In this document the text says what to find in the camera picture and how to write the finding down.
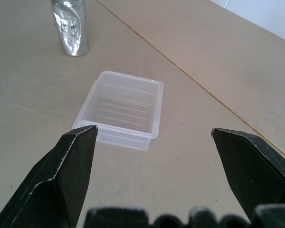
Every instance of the black plastic part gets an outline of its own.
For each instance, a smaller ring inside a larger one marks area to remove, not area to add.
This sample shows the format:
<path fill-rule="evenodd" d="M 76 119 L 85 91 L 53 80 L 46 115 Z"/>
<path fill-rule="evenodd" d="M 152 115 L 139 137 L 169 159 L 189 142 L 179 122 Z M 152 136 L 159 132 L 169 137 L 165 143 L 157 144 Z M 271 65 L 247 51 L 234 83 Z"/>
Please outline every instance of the black plastic part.
<path fill-rule="evenodd" d="M 153 228 L 183 228 L 183 224 L 173 215 L 162 215 L 156 219 Z"/>
<path fill-rule="evenodd" d="M 215 215 L 208 208 L 195 207 L 189 213 L 188 228 L 218 228 Z"/>
<path fill-rule="evenodd" d="M 269 204 L 256 207 L 253 228 L 285 228 L 285 204 Z"/>
<path fill-rule="evenodd" d="M 249 224 L 237 215 L 227 215 L 219 223 L 220 228 L 249 228 Z"/>
<path fill-rule="evenodd" d="M 64 134 L 0 213 L 0 228 L 75 228 L 89 184 L 96 126 Z"/>
<path fill-rule="evenodd" d="M 100 208 L 90 209 L 84 228 L 148 228 L 149 219 L 144 210 Z"/>
<path fill-rule="evenodd" d="M 259 204 L 285 203 L 285 158 L 262 138 L 213 129 L 229 185 L 251 220 Z"/>

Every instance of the beige table surface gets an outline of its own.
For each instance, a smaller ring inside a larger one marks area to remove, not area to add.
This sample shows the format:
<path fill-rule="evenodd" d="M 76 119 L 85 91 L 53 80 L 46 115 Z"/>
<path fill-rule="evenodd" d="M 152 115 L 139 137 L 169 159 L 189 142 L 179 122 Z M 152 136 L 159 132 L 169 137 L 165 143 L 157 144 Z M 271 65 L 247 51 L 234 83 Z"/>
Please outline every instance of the beige table surface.
<path fill-rule="evenodd" d="M 50 2 L 0 0 L 0 211 L 112 70 L 164 83 L 160 133 L 145 152 L 96 143 L 78 227 L 88 208 L 108 205 L 143 207 L 151 222 L 164 212 L 185 222 L 197 205 L 244 216 L 210 133 L 253 131 L 99 3 L 86 11 L 90 51 L 68 57 Z"/>
<path fill-rule="evenodd" d="M 99 0 L 285 152 L 285 40 L 210 0 Z"/>

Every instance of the white wall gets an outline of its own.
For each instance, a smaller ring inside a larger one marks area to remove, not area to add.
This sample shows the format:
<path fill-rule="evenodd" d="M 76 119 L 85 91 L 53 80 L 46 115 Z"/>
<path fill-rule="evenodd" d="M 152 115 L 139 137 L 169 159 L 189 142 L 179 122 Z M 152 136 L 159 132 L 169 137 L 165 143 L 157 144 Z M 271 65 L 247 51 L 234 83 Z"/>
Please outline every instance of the white wall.
<path fill-rule="evenodd" d="M 213 0 L 213 2 L 285 39 L 285 0 Z"/>
<path fill-rule="evenodd" d="M 211 1 L 216 3 L 216 4 L 218 4 L 218 5 L 220 5 L 221 7 L 226 8 L 227 3 L 228 3 L 229 0 L 211 0 Z"/>

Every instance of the crumpled aluminum foil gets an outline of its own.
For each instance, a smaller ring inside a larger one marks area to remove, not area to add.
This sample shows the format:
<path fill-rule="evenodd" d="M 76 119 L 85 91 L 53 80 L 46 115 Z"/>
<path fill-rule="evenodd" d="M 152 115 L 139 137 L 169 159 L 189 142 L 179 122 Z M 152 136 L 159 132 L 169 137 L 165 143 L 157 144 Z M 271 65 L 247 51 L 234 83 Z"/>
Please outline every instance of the crumpled aluminum foil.
<path fill-rule="evenodd" d="M 85 0 L 52 0 L 52 9 L 63 51 L 70 56 L 88 53 Z"/>

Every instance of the clear plastic container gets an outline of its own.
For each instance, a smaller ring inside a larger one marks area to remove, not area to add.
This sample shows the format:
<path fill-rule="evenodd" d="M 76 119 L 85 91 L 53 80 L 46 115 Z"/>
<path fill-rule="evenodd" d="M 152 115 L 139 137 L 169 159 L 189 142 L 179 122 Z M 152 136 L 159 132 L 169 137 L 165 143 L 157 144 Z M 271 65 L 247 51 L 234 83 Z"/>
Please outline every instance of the clear plastic container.
<path fill-rule="evenodd" d="M 162 95 L 162 82 L 104 71 L 72 129 L 97 125 L 98 142 L 147 150 L 158 136 Z"/>

